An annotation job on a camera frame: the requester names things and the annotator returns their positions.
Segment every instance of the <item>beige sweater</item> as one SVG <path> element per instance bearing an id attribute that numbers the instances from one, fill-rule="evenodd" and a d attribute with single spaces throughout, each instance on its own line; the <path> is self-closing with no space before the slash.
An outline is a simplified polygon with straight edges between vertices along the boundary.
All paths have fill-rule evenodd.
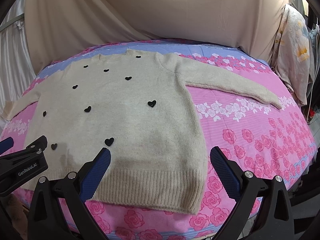
<path id="1" fill-rule="evenodd" d="M 7 102 L 2 116 L 11 120 L 38 101 L 25 145 L 41 135 L 48 138 L 49 169 L 41 176 L 59 179 L 77 171 L 106 147 L 105 139 L 114 138 L 108 147 L 111 165 L 94 199 L 195 214 L 208 153 L 186 85 L 281 108 L 275 94 L 228 70 L 176 54 L 128 49 L 71 63 L 18 101 Z M 91 111 L 85 112 L 88 106 Z M 33 190 L 38 178 L 23 187 Z"/>

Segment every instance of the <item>textured blue pad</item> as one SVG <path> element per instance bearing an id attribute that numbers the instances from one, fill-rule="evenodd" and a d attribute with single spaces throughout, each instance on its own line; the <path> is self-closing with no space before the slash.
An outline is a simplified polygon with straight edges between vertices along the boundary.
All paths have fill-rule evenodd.
<path id="1" fill-rule="evenodd" d="M 80 198 L 83 202 L 93 197 L 96 189 L 106 173 L 111 162 L 111 153 L 108 149 L 101 154 L 81 183 Z"/>
<path id="2" fill-rule="evenodd" d="M 223 158 L 217 149 L 212 148 L 210 152 L 210 161 L 214 167 L 222 185 L 224 186 L 229 198 L 234 199 L 236 202 L 240 200 L 240 187 L 241 184 L 228 163 L 226 158 Z"/>
<path id="3" fill-rule="evenodd" d="M 0 155 L 13 147 L 13 139 L 8 137 L 0 142 Z"/>

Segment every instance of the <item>beige fabric backdrop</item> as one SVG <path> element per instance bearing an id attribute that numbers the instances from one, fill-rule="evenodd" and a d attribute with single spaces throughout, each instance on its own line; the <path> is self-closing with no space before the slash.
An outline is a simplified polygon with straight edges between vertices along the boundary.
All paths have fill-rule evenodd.
<path id="1" fill-rule="evenodd" d="M 98 44 L 183 38 L 271 61 L 287 0 L 26 0 L 33 68 Z"/>

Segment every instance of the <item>white curtain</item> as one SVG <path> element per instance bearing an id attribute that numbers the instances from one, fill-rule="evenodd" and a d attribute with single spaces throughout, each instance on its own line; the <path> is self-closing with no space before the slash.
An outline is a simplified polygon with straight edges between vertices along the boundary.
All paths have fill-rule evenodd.
<path id="1" fill-rule="evenodd" d="M 16 0 L 2 25 L 24 13 L 25 0 Z M 5 101 L 17 100 L 36 77 L 29 56 L 24 19 L 0 32 L 0 113 Z M 0 117 L 0 134 L 6 121 Z"/>

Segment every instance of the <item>silver screw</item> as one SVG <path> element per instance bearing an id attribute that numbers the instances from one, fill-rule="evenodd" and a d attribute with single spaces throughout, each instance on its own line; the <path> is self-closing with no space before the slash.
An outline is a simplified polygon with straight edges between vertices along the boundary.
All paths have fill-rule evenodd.
<path id="1" fill-rule="evenodd" d="M 279 181 L 279 182 L 281 182 L 281 181 L 282 181 L 282 178 L 281 178 L 281 176 L 277 175 L 277 176 L 276 176 L 276 181 Z"/>
<path id="2" fill-rule="evenodd" d="M 69 178 L 69 179 L 74 179 L 76 176 L 77 176 L 77 174 L 76 174 L 75 172 L 70 172 L 70 173 L 68 174 L 68 178 Z"/>
<path id="3" fill-rule="evenodd" d="M 45 177 L 41 177 L 41 178 L 39 179 L 39 182 L 40 182 L 40 183 L 44 183 L 44 182 L 45 182 Z"/>
<path id="4" fill-rule="evenodd" d="M 252 178 L 253 177 L 253 173 L 251 171 L 246 171 L 244 174 L 248 178 Z"/>

